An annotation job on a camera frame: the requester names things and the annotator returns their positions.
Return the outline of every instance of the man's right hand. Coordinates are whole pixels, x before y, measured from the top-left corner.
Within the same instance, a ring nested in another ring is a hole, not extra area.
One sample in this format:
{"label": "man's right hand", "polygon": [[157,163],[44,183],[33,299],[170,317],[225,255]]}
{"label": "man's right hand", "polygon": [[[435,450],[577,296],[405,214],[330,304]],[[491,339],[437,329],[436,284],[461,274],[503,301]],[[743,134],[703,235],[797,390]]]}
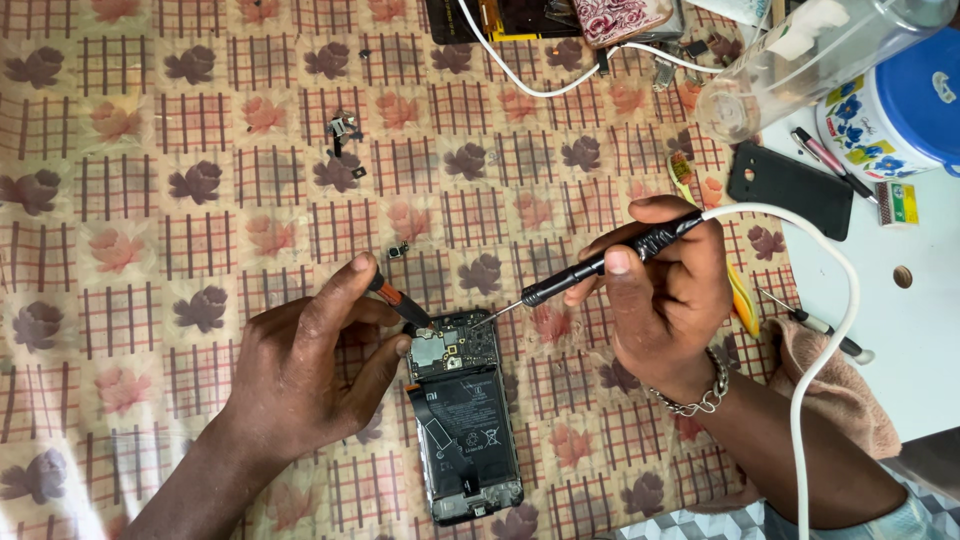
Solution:
{"label": "man's right hand", "polygon": [[[629,212],[640,223],[662,223],[694,209],[679,197],[659,195],[633,201]],[[712,219],[702,223],[646,264],[633,249],[615,244],[622,236],[617,231],[579,254],[582,260],[606,250],[606,276],[567,289],[564,301],[579,304],[605,284],[620,363],[676,402],[699,402],[716,378],[704,348],[733,302],[723,228]]]}

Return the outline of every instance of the phone battery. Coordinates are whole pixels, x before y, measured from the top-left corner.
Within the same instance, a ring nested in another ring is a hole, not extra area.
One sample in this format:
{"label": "phone battery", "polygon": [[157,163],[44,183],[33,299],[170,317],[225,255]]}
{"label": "phone battery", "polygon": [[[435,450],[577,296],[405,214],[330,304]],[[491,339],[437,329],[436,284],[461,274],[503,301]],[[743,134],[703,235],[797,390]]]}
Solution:
{"label": "phone battery", "polygon": [[447,455],[457,452],[477,468],[480,487],[516,479],[513,434],[509,433],[500,377],[493,367],[451,380],[422,384],[427,405],[453,440],[445,449],[427,435],[433,482],[431,498],[456,495],[462,484]]}

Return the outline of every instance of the pink pen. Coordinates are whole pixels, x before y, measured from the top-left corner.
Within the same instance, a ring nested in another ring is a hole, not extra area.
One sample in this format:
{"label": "pink pen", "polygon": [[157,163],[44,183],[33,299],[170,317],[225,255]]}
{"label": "pink pen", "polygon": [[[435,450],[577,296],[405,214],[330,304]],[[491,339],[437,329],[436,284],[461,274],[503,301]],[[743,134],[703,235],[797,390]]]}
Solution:
{"label": "pink pen", "polygon": [[847,169],[843,167],[843,164],[833,156],[830,152],[824,148],[824,145],[817,142],[815,138],[810,136],[804,128],[797,128],[791,132],[793,139],[797,141],[797,144],[801,145],[807,152],[809,152],[814,158],[821,161],[826,165],[833,174],[840,177],[841,180],[849,184],[853,191],[856,191],[861,197],[874,203],[878,204],[876,197],[874,196],[874,191],[867,187],[865,184],[860,182],[854,175],[847,172]]}

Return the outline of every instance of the hand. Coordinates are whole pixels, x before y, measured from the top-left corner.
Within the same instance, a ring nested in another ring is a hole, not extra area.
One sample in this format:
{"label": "hand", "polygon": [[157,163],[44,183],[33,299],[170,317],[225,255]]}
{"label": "hand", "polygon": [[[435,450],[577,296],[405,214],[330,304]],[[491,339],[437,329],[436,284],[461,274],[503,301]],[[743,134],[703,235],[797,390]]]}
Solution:
{"label": "hand", "polygon": [[237,440],[233,435],[240,430],[244,453],[285,466],[370,422],[410,337],[399,333],[384,341],[353,381],[337,375],[333,351],[341,334],[375,343],[377,326],[400,321],[383,302],[363,297],[375,271],[373,255],[362,253],[316,297],[275,307],[247,323],[232,393],[214,419],[223,440]]}
{"label": "hand", "polygon": [[[679,197],[659,195],[633,201],[629,212],[645,224],[694,209]],[[733,302],[723,229],[716,220],[702,223],[646,264],[631,248],[613,245],[640,230],[638,224],[621,227],[581,251],[583,260],[606,250],[606,275],[570,287],[564,301],[577,305],[606,285],[615,318],[613,349],[623,366],[674,401],[699,402],[715,379],[704,348]]]}

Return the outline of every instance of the towel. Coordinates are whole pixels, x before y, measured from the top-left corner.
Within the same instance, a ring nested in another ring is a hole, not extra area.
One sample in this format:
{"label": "towel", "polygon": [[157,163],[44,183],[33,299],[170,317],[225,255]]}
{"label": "towel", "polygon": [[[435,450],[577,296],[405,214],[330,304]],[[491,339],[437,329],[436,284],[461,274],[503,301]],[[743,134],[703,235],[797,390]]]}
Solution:
{"label": "towel", "polygon": [[[797,381],[827,347],[829,338],[791,320],[769,319],[766,324],[774,336],[781,338],[781,365],[767,386],[790,398]],[[893,422],[876,401],[867,382],[856,368],[847,363],[839,350],[833,353],[827,365],[806,389],[804,408],[816,411],[831,421],[873,459],[900,453],[900,438]],[[729,512],[759,498],[759,491],[747,477],[746,487],[740,493],[701,503],[688,510],[704,514]]]}

